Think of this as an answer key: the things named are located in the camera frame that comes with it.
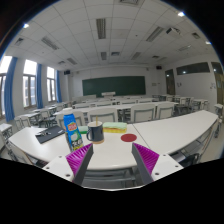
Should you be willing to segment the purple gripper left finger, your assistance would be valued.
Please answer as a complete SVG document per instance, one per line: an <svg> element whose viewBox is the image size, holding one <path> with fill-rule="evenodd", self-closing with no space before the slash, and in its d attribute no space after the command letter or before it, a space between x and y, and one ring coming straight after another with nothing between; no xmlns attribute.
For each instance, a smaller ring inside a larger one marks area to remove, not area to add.
<svg viewBox="0 0 224 224"><path fill-rule="evenodd" d="M86 169L93 155L93 144L85 145L66 156L66 160L73 172L73 182L81 185Z"/></svg>

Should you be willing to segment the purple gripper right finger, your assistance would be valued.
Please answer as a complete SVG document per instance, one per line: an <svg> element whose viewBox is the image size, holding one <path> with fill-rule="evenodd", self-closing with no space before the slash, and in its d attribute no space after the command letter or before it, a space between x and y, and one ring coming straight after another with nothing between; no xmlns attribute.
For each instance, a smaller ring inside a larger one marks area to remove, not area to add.
<svg viewBox="0 0 224 224"><path fill-rule="evenodd" d="M143 184L151 183L153 181L151 174L159 159L159 155L137 143L132 144L132 154L136 160Z"/></svg>

